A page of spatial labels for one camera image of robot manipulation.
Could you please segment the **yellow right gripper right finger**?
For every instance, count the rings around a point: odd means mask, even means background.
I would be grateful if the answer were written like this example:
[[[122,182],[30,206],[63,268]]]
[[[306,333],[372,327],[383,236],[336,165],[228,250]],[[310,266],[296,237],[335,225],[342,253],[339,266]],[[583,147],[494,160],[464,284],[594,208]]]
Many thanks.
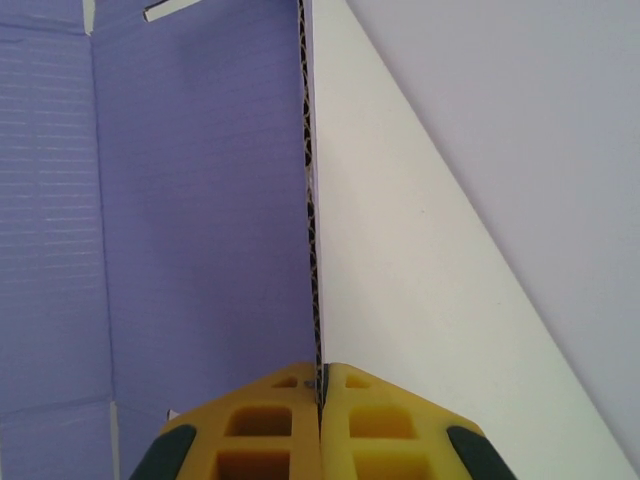
[[[473,421],[354,366],[324,366],[324,480],[518,480]]]

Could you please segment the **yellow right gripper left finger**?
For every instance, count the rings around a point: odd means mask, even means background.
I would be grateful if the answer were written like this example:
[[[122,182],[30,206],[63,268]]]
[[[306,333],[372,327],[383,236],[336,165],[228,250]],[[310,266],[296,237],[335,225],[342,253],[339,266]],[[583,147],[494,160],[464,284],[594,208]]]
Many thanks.
[[[312,363],[294,363],[167,421],[128,480],[321,480]]]

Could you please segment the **purple cardboard box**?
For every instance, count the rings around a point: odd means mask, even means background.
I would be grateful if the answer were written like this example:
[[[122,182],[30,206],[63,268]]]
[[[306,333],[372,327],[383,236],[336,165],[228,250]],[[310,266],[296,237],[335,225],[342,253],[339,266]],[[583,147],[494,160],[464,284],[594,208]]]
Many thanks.
[[[315,353],[299,0],[0,0],[0,480]]]

